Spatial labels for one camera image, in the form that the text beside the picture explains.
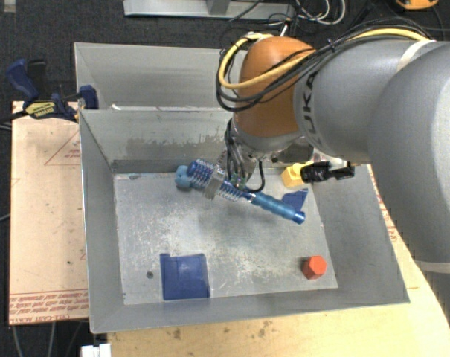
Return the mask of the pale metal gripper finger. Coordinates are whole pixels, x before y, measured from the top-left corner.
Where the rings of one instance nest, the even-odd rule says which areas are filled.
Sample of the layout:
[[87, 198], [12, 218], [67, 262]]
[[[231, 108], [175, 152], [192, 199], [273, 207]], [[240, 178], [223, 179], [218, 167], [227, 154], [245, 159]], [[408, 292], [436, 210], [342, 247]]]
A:
[[225, 171], [222, 168], [215, 168], [204, 188], [204, 197], [210, 200], [214, 199], [224, 180]]

